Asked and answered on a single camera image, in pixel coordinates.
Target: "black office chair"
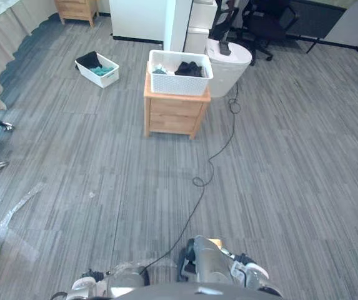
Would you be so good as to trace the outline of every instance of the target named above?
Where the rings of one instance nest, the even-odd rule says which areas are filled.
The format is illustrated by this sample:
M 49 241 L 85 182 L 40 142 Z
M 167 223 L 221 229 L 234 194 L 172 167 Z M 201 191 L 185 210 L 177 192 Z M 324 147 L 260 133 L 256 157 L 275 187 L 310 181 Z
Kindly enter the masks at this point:
M 283 27 L 280 19 L 289 10 L 293 17 L 288 25 Z M 249 32 L 255 36 L 251 41 L 250 50 L 252 52 L 251 66 L 256 62 L 256 51 L 268 55 L 267 61 L 271 61 L 273 54 L 266 47 L 271 40 L 279 41 L 286 38 L 286 32 L 294 25 L 299 16 L 290 5 L 290 0 L 249 0 L 247 6 L 242 11 L 242 28 L 237 31 L 235 43 L 249 43 L 249 40 L 242 38 L 244 32 Z M 261 40 L 265 40 L 266 45 L 262 46 Z
M 234 7 L 234 0 L 228 0 L 226 1 L 226 4 L 228 5 L 228 9 L 222 9 L 222 1 L 225 0 L 216 0 L 217 4 L 217 10 L 215 19 L 211 28 L 211 33 L 209 34 L 209 38 L 215 39 L 217 41 L 220 41 L 224 39 L 224 35 L 226 32 L 230 30 L 230 27 L 235 20 L 237 14 L 239 13 L 239 8 Z M 219 18 L 221 15 L 227 14 L 225 20 L 219 24 L 217 24 Z

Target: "teal cloth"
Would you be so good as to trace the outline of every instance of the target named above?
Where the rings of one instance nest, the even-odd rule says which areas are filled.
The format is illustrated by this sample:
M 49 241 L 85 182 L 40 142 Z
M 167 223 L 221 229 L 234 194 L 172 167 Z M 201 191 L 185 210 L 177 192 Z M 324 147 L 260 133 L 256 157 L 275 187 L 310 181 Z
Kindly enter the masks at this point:
M 95 73 L 98 76 L 103 76 L 108 72 L 111 72 L 114 68 L 113 67 L 94 67 L 90 69 L 93 73 Z

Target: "trash can lid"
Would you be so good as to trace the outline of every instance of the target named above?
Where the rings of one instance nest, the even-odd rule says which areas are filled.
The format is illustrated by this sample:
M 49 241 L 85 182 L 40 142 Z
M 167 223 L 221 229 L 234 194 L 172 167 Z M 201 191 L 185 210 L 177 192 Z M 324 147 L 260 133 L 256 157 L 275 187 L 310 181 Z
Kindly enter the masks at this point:
M 206 52 L 211 62 L 229 63 L 229 64 L 249 64 L 252 61 L 252 54 L 244 47 L 229 43 L 230 55 L 221 54 L 219 50 L 219 41 L 208 39 L 206 43 Z

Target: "white wall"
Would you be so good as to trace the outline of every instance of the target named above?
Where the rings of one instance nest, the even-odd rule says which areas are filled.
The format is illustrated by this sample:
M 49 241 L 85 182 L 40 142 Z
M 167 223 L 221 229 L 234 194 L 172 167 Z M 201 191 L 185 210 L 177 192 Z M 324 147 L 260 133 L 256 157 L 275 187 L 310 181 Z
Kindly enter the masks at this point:
M 100 13 L 110 13 L 111 10 L 109 9 L 109 0 L 98 0 L 98 11 Z
M 342 15 L 325 41 L 358 46 L 358 1 Z
M 112 30 L 127 38 L 165 38 L 166 0 L 109 0 Z
M 164 50 L 183 51 L 192 0 L 167 0 Z
M 164 50 L 171 50 L 172 32 L 174 22 L 174 11 L 176 7 L 176 0 L 166 0 L 166 19 L 165 19 L 165 33 L 164 33 Z

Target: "white storage bin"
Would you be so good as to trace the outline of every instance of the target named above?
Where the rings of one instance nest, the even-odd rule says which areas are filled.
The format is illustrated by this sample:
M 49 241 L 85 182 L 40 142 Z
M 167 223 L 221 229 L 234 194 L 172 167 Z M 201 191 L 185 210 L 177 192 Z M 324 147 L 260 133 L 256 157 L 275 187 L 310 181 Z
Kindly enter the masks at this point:
M 213 1 L 212 4 L 201 4 L 194 2 L 192 4 L 189 26 L 205 29 L 212 28 L 216 10 L 217 4 L 215 1 Z
M 108 58 L 97 53 L 98 61 L 102 64 L 103 67 L 113 67 L 114 69 L 111 72 L 106 73 L 103 76 L 98 76 L 96 73 L 90 71 L 88 68 L 82 66 L 77 61 L 74 61 L 79 68 L 80 74 L 82 74 L 88 80 L 91 80 L 93 83 L 98 86 L 105 88 L 111 83 L 114 83 L 119 79 L 119 65 L 110 61 Z
M 203 77 L 152 73 L 159 64 L 166 70 L 175 72 L 183 61 L 185 63 L 194 61 L 202 67 Z M 162 50 L 149 52 L 148 72 L 151 75 L 151 91 L 161 94 L 200 96 L 204 94 L 209 80 L 214 77 L 211 62 L 206 55 Z

